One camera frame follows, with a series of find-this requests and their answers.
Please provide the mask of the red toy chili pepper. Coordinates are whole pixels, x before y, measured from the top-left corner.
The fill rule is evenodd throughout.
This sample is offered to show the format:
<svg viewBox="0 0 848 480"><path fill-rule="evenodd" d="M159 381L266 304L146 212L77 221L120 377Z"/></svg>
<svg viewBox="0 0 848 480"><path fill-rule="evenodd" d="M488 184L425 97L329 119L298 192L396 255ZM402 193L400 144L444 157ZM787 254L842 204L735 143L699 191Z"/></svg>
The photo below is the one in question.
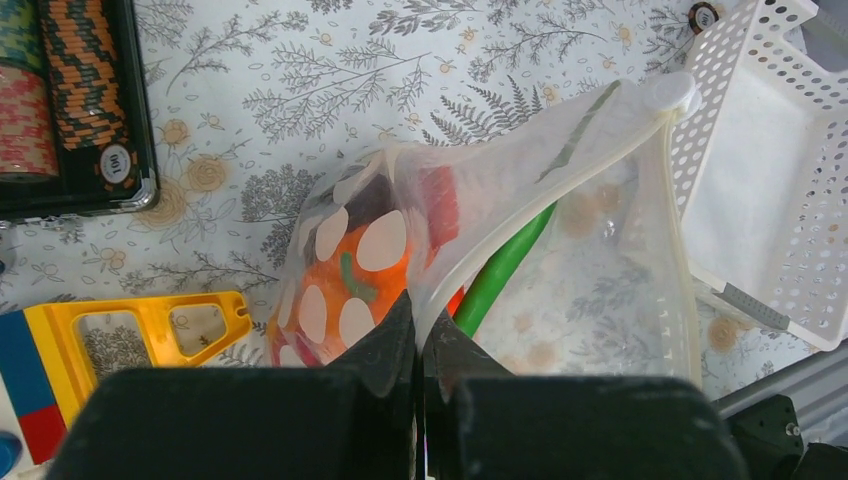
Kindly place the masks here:
<svg viewBox="0 0 848 480"><path fill-rule="evenodd" d="M433 250L455 239L459 232L459 210L456 182L450 166L423 169L419 172L428 235Z"/></svg>

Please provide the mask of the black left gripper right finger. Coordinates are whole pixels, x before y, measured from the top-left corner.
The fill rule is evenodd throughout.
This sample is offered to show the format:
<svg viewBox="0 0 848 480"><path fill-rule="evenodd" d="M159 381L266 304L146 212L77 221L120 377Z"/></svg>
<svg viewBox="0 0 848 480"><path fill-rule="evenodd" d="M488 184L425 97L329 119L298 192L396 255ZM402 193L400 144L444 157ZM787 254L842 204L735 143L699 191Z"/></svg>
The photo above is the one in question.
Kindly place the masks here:
<svg viewBox="0 0 848 480"><path fill-rule="evenodd" d="M717 411L667 376L516 375L447 316L422 352L438 479L744 479Z"/></svg>

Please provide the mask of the orange toy pumpkin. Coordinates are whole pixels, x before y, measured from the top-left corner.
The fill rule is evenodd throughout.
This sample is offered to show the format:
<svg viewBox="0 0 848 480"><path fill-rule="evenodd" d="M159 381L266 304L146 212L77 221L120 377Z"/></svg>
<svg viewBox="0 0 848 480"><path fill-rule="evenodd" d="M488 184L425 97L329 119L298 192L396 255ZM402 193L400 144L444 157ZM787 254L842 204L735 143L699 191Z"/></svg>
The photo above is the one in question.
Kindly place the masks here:
<svg viewBox="0 0 848 480"><path fill-rule="evenodd" d="M305 270L300 283L289 279L269 322L272 365L326 365L383 321L407 287L413 241L398 253L381 235L401 223L396 211L344 232L329 219L301 222L291 245Z"/></svg>

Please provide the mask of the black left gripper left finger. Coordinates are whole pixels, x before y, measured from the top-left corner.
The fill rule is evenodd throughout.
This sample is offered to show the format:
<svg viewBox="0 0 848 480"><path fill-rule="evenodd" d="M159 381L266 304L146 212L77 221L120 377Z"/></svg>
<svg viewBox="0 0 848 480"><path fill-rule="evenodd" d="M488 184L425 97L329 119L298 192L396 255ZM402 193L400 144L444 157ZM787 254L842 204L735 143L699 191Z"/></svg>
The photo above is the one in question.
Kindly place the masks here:
<svg viewBox="0 0 848 480"><path fill-rule="evenodd" d="M324 367L148 368L107 378L51 479L415 479L415 331L402 294Z"/></svg>

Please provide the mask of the green toy bean pod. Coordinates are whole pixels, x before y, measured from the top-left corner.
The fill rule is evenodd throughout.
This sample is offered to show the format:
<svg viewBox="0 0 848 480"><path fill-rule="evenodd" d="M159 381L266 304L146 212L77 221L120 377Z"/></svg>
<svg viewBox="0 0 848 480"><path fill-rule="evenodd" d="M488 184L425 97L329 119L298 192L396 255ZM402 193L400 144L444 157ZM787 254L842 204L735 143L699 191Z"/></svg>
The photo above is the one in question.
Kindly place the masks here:
<svg viewBox="0 0 848 480"><path fill-rule="evenodd" d="M505 242L484 264L460 302L454 320L473 338L505 286L547 227L556 204L535 216Z"/></svg>

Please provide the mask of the clear dotted zip top bag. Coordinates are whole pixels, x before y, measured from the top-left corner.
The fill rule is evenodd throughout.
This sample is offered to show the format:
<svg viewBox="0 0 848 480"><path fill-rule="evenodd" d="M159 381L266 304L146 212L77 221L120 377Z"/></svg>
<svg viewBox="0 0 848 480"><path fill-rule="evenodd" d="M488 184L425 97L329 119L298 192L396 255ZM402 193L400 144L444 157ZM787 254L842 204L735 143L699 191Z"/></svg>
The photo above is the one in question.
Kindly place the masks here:
<svg viewBox="0 0 848 480"><path fill-rule="evenodd" d="M488 141L395 143L348 158L300 208L277 306L289 279L300 283L305 270L291 245L301 222L329 219L344 232L396 211L397 232L381 236L394 238L398 253L405 238L413 241L400 296L410 298L423 346L439 317L455 323L487 260L555 203L470 338L519 375L669 375L699 383L698 321L670 154L674 128L700 102L685 72L642 84L617 80ZM456 182L459 232L433 250L418 176L444 165Z"/></svg>

